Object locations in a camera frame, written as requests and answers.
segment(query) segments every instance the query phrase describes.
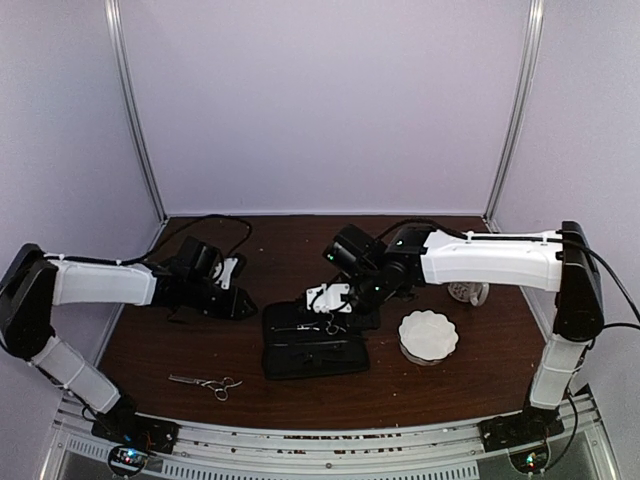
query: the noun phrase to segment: robotic arm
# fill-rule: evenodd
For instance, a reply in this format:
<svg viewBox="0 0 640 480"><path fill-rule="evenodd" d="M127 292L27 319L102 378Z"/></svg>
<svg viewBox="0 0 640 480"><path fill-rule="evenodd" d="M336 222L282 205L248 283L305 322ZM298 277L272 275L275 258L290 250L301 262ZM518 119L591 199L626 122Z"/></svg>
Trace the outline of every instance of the robotic arm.
<svg viewBox="0 0 640 480"><path fill-rule="evenodd" d="M103 435L137 445L142 433L159 433L167 426L143 424L133 400L56 336L51 307L79 302L186 306L210 317L243 319L257 313L247 292L231 285L244 264L242 256L223 259L217 248L193 237L163 262L128 266L74 261L26 244L0 282L4 345L9 354L37 367L91 408ZM162 443L168 445L169 437L163 436Z"/></svg>
<svg viewBox="0 0 640 480"><path fill-rule="evenodd" d="M432 227L405 227L389 245L349 225L324 252L348 283L308 290L307 308L368 314L391 297L410 295L413 287L453 282L556 292L553 334L523 413L480 425L488 451L509 448L547 435L585 347L604 326L600 275L586 247L575 222L563 222L559 231L525 235L454 236Z"/></svg>

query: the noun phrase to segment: vertical metal rail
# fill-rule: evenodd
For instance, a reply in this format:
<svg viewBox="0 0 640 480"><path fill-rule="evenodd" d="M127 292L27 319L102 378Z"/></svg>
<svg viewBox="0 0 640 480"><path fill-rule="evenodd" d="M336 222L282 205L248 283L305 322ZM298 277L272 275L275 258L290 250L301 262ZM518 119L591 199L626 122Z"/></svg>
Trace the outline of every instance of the vertical metal rail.
<svg viewBox="0 0 640 480"><path fill-rule="evenodd" d="M131 72L129 70L124 33L122 31L122 22L120 19L120 1L105 0L105 10L107 14L109 35L111 36L111 43L113 44L113 51L116 56L120 86L122 87L122 94L124 96L124 103L127 110L131 138L133 139L138 162L140 164L144 182L149 196L151 197L151 202L153 203L156 216L158 217L159 222L163 222L167 218L167 214L165 212L164 205L162 204L162 198L160 197L158 184L153 174L153 169L151 168L151 162L149 161L147 144L142 134L140 116L138 115L138 108L133 94Z"/></svg>
<svg viewBox="0 0 640 480"><path fill-rule="evenodd" d="M544 12L544 0L531 0L529 9L529 23L524 39L524 47L522 51L522 63L520 65L520 76L516 89L516 96L511 111L511 119L507 136L502 147L500 164L493 183L489 203L485 210L484 218L488 224L493 224L496 209L500 196L504 189L505 180L513 155L516 149L518 135L522 128L522 119L524 118L524 108L529 97L529 90L533 80L533 74L538 59L538 50L540 48L540 38L542 37L542 21Z"/></svg>

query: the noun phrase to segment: dark brown tabletop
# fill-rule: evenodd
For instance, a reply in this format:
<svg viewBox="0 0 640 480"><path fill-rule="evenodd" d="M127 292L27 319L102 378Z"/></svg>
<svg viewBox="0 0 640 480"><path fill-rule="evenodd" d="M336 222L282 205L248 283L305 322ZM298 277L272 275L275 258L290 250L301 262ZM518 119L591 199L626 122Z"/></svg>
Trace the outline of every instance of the dark brown tabletop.
<svg viewBox="0 0 640 480"><path fill-rule="evenodd" d="M321 256L335 233L355 223L377 234L394 217L253 217L254 234L240 249L248 265L237 280L253 300L293 300L337 271ZM484 230L480 218L439 217L462 230ZM166 232L185 219L173 219ZM156 258L177 250L193 235L225 251L245 227L207 220L181 233ZM128 306L118 322L102 370L138 402L143 413L233 425L282 429L363 429L431 424L495 415L522 407L544 341L517 287L491 286L478 308L453 300L446 286L417 290L409 303L392 299L382 308L382 327L366 332L367 372L267 381L261 370L261 316L233 322L182 309ZM410 363L398 347L397 329L414 310L433 310L454 322L460 336L453 355L437 366ZM220 379L242 386L227 402L207 389L170 382L170 374Z"/></svg>

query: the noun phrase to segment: scissors blade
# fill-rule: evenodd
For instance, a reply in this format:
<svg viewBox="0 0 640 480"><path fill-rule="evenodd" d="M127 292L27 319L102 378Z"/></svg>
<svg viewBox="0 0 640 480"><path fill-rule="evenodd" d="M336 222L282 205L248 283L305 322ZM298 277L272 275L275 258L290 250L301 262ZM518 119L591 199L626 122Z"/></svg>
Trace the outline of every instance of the scissors blade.
<svg viewBox="0 0 640 480"><path fill-rule="evenodd" d="M202 385L206 382L206 380L202 380L199 378L181 377L179 375L169 375L169 380L171 380L172 382L186 383L189 385Z"/></svg>

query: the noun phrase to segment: open tool case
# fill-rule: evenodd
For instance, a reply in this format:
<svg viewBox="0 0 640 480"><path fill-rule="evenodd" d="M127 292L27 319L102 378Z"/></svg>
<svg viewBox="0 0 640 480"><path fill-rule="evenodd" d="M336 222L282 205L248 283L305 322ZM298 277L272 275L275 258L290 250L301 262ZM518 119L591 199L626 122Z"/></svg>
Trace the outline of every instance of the open tool case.
<svg viewBox="0 0 640 480"><path fill-rule="evenodd" d="M368 370L362 331L379 326L378 312L318 314L308 311L302 302L269 305L262 315L265 377L282 380Z"/></svg>

